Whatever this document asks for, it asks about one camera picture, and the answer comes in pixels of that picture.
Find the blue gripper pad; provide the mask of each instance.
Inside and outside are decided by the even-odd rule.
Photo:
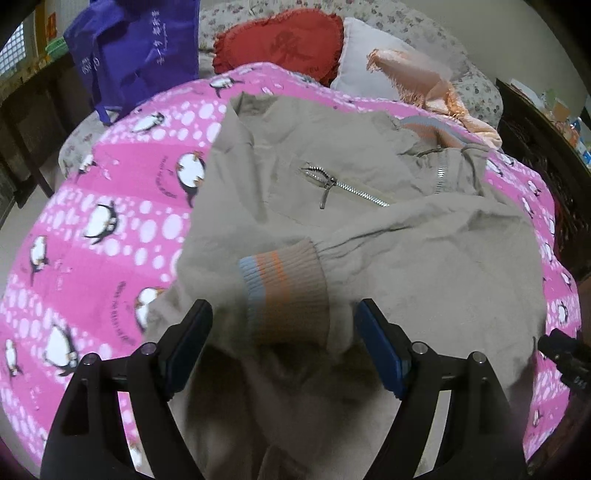
[[[402,400],[407,391],[408,374],[412,366],[410,340],[398,325],[388,323],[371,299],[359,302],[354,322],[384,388]]]

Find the red heart pillow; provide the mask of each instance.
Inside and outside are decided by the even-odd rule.
[[[224,73],[255,61],[270,61],[328,86],[343,49],[343,21],[321,10],[287,10],[271,18],[236,25],[215,43],[213,68]]]

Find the pink blanket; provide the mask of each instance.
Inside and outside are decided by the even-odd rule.
[[[199,201],[195,196],[225,105],[240,91],[291,95],[350,112],[430,115],[403,103],[351,98],[256,63],[160,93],[110,128],[24,239],[0,304],[2,405],[37,462],[79,359],[89,352],[103,359],[125,356],[141,344],[149,302],[176,276],[191,205]],[[486,180],[532,219],[544,271],[547,333],[558,327],[574,336],[579,301],[574,281],[553,254],[548,188],[536,172],[494,151]],[[539,353],[535,371],[524,437],[528,458],[562,418],[568,397],[554,364]],[[140,462],[138,431],[123,394],[121,411]]]

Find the window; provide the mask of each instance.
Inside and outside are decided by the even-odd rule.
[[[0,76],[15,67],[25,56],[25,35],[21,23],[0,52]]]

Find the purple tote bag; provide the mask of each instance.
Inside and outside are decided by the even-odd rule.
[[[199,0],[94,0],[64,39],[101,121],[199,77]]]

